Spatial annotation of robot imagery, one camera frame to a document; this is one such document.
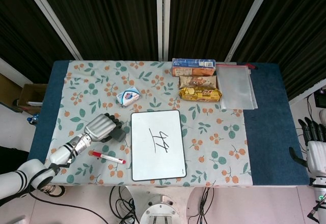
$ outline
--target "black curtain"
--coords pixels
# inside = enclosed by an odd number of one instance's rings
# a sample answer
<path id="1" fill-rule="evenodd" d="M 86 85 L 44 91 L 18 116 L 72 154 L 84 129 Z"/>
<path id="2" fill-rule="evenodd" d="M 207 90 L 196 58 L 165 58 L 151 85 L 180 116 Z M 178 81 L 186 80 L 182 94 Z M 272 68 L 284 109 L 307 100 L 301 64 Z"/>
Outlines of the black curtain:
<path id="1" fill-rule="evenodd" d="M 34 83 L 55 60 L 73 59 L 34 0 L 0 0 L 0 57 Z"/>
<path id="2" fill-rule="evenodd" d="M 85 60 L 158 60 L 156 0 L 48 0 Z"/>
<path id="3" fill-rule="evenodd" d="M 254 0 L 171 0 L 169 59 L 224 61 Z"/>
<path id="4" fill-rule="evenodd" d="M 234 62 L 280 65 L 289 100 L 326 78 L 326 0 L 264 0 Z"/>

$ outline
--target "clear plastic bag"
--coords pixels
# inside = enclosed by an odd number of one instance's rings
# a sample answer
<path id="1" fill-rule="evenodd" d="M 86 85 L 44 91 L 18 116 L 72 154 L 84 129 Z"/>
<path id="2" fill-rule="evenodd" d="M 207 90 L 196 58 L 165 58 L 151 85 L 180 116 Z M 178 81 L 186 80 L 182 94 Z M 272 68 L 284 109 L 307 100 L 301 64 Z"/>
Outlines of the clear plastic bag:
<path id="1" fill-rule="evenodd" d="M 217 65 L 219 90 L 222 92 L 221 108 L 255 109 L 249 69 L 240 65 Z"/>

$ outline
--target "snack package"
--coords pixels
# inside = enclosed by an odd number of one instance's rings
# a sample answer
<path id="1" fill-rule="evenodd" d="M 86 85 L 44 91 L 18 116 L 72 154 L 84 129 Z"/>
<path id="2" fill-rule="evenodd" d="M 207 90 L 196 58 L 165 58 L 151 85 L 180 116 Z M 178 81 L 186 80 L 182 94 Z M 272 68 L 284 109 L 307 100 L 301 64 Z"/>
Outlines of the snack package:
<path id="1" fill-rule="evenodd" d="M 136 100 L 139 99 L 140 93 L 135 87 L 130 87 L 127 90 L 119 93 L 117 95 L 118 102 L 123 106 L 127 107 L 128 105 L 132 104 Z"/>
<path id="2" fill-rule="evenodd" d="M 179 95 L 184 100 L 204 102 L 218 102 L 222 96 L 218 89 L 205 87 L 182 88 Z"/>
<path id="3" fill-rule="evenodd" d="M 172 59 L 172 76 L 210 76 L 215 60 Z"/>
<path id="4" fill-rule="evenodd" d="M 216 75 L 180 76 L 180 88 L 209 87 L 216 88 Z"/>

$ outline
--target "shoe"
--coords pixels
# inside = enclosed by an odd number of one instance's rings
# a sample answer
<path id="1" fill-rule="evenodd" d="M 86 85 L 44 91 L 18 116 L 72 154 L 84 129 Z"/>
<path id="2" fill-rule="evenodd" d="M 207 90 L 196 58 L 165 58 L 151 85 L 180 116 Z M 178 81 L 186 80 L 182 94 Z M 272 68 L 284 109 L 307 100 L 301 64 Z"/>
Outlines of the shoe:
<path id="1" fill-rule="evenodd" d="M 66 189 L 64 186 L 46 185 L 45 187 L 42 187 L 40 191 L 45 193 L 46 195 L 49 195 L 50 197 L 58 198 L 65 194 Z"/>

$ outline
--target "green leaf pattern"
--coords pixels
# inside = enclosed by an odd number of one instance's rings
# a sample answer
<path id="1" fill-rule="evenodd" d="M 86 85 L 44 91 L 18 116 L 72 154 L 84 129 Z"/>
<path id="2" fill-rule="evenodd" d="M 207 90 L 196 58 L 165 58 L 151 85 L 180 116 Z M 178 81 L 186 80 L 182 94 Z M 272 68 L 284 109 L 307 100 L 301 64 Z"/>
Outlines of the green leaf pattern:
<path id="1" fill-rule="evenodd" d="M 138 109 L 139 112 L 171 109 L 180 111 L 187 175 L 181 179 L 155 180 L 155 186 L 252 185 L 243 113 L 238 117 L 231 115 L 230 110 L 221 109 L 220 103 L 192 102 L 180 99 L 177 87 L 179 79 L 170 75 L 171 63 L 169 62 L 144 62 L 144 65 L 139 66 L 138 69 L 132 67 L 131 63 L 127 61 L 70 62 L 67 74 L 71 74 L 65 78 L 60 110 L 52 136 L 56 140 L 52 140 L 47 158 L 51 155 L 50 149 L 58 149 L 76 135 L 83 133 L 84 127 L 99 114 L 118 114 L 118 119 L 122 122 L 122 129 L 127 133 L 127 137 L 125 143 L 118 143 L 114 140 L 105 144 L 92 142 L 91 146 L 85 150 L 86 152 L 75 158 L 70 168 L 66 168 L 67 172 L 55 176 L 52 183 L 100 185 L 104 182 L 105 185 L 153 186 L 150 181 L 133 182 L 131 179 L 130 114 L 132 111 L 130 109 L 133 105 L 128 107 L 129 109 L 121 108 L 116 103 L 115 95 L 109 96 L 107 92 L 104 92 L 105 88 L 109 88 L 108 92 L 118 94 L 130 86 L 135 86 L 141 92 L 140 99 L 134 103 L 141 106 Z M 153 80 L 156 84 L 154 87 L 151 83 Z M 76 93 L 78 97 L 74 96 L 72 101 L 73 93 Z M 213 113 L 204 113 L 204 108 L 213 109 Z M 224 140 L 218 141 L 215 138 L 224 138 Z M 246 154 L 241 155 L 239 159 L 229 155 L 231 144 L 237 148 L 244 148 Z M 116 167 L 116 164 L 93 156 L 92 151 L 123 158 L 127 163 L 119 164 L 114 176 L 110 176 L 111 170 L 108 167 L 110 164 Z M 230 168 L 232 175 L 239 179 L 237 184 L 232 184 L 232 181 L 226 183 L 225 177 L 221 173 L 223 170 L 229 172 Z"/>

